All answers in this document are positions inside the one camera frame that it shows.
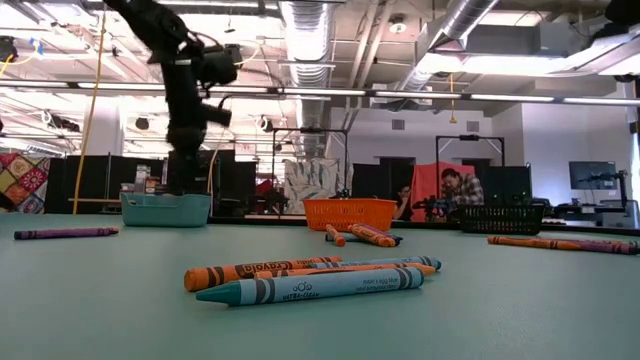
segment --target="monitor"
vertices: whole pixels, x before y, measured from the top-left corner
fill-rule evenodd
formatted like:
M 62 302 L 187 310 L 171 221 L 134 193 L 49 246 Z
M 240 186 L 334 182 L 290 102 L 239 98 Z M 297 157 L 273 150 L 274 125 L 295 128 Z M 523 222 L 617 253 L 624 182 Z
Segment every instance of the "monitor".
M 616 163 L 613 161 L 570 161 L 569 177 L 573 190 L 617 190 L 613 178 Z

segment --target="ceiling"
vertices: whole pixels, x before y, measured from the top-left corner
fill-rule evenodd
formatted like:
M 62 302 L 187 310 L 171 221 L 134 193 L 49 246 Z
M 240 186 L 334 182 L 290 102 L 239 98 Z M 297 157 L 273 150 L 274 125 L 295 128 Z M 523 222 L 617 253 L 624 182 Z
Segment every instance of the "ceiling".
M 404 17 L 406 30 L 392 33 L 390 24 L 384 27 L 376 62 L 366 77 L 366 86 L 374 83 L 389 84 L 401 80 L 415 62 L 415 42 L 424 24 L 443 15 L 447 0 L 419 1 L 392 0 L 392 13 Z M 99 43 L 99 17 L 102 4 L 95 1 L 49 1 L 47 11 L 56 18 L 58 25 L 48 21 L 37 21 L 33 16 L 25 16 L 16 11 L 13 1 L 0 0 L 0 36 L 16 37 L 19 60 L 33 52 L 30 39 L 37 39 L 43 45 L 43 53 L 20 66 L 10 66 L 3 79 L 47 79 L 61 81 L 94 81 L 97 71 Z M 502 1 L 483 19 L 481 24 L 502 26 L 535 26 L 541 21 L 566 21 L 567 19 L 589 19 L 601 14 L 608 1 L 546 1 L 518 0 Z M 289 68 L 279 61 L 287 59 L 285 32 L 280 19 L 275 17 L 242 16 L 233 12 L 211 14 L 211 9 L 224 7 L 192 6 L 190 13 L 181 17 L 187 26 L 221 43 L 241 45 L 244 64 L 236 84 L 272 85 L 273 80 L 264 74 L 271 73 L 290 84 Z M 358 47 L 358 28 L 364 22 L 369 0 L 349 0 L 335 8 L 335 27 L 331 42 L 331 62 L 335 65 L 331 74 L 330 87 L 344 87 L 349 79 L 352 63 Z M 103 46 L 102 77 L 104 82 L 159 83 L 162 81 L 157 66 L 146 65 L 150 55 L 142 43 L 135 38 L 127 23 L 115 12 L 107 13 L 107 34 Z M 585 81 L 599 79 L 546 79 L 549 91 L 553 83 L 563 91 L 579 95 Z M 432 77 L 429 86 L 435 91 L 449 91 L 449 78 Z M 524 76 L 497 76 L 483 74 L 453 74 L 454 91 L 487 93 L 515 93 L 536 82 L 536 78 Z M 70 134 L 65 130 L 51 129 L 43 122 L 42 110 L 62 116 L 82 125 L 85 109 L 90 101 L 86 94 L 62 94 L 50 92 L 0 92 L 0 117 L 5 123 L 5 132 L 14 134 Z M 128 141 L 126 151 L 132 154 L 165 154 L 169 147 L 161 141 L 168 124 L 167 107 L 162 96 L 122 96 L 122 106 L 128 112 L 127 137 L 159 139 L 158 141 Z M 207 100 L 216 105 L 217 99 Z M 225 134 L 220 128 L 210 127 L 205 146 L 211 146 L 211 139 L 220 136 L 261 143 L 253 150 L 261 156 L 270 152 L 267 144 L 270 134 L 259 130 L 255 122 L 261 116 L 272 119 L 278 126 L 296 126 L 296 101 L 287 99 L 256 100 L 230 99 L 226 107 L 233 111 L 232 126 Z M 487 110 L 493 103 L 460 102 L 459 110 Z M 450 102 L 434 102 L 432 110 L 441 111 L 450 107 Z M 150 120 L 149 130 L 138 130 L 134 123 L 138 117 Z M 296 134 L 288 134 L 297 143 Z M 38 140 L 43 146 L 58 148 L 63 152 L 77 152 L 79 140 Z M 294 155 L 292 146 L 283 149 L 284 154 Z

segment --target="crayon tip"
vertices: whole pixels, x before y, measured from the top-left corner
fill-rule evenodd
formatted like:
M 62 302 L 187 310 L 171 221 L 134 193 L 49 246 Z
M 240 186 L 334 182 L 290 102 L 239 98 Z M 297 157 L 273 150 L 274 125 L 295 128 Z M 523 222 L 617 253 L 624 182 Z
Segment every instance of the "crayon tip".
M 214 288 L 205 289 L 196 293 L 196 300 L 225 303 L 230 306 L 240 305 L 240 282 L 232 281 Z

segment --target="orange basket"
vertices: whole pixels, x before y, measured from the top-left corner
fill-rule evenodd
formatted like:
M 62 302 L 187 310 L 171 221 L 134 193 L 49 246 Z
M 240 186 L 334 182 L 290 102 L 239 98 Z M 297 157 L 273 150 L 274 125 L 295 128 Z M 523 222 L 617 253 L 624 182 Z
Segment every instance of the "orange basket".
M 307 199 L 302 200 L 311 230 L 325 231 L 327 224 L 338 231 L 349 225 L 367 224 L 382 231 L 391 228 L 395 201 L 378 199 Z

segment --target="plastic basket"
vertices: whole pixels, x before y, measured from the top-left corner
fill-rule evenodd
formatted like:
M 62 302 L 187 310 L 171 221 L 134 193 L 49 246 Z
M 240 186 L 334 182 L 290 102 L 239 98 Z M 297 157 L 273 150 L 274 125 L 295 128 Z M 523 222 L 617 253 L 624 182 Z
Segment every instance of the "plastic basket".
M 127 226 L 200 227 L 207 223 L 208 195 L 155 196 L 121 193 L 122 219 Z
M 382 231 L 391 228 L 395 201 L 378 199 L 307 199 L 304 211 L 312 230 L 325 231 L 327 224 L 338 231 L 363 223 Z
M 460 228 L 467 233 L 536 235 L 540 232 L 543 206 L 466 206 L 461 209 Z

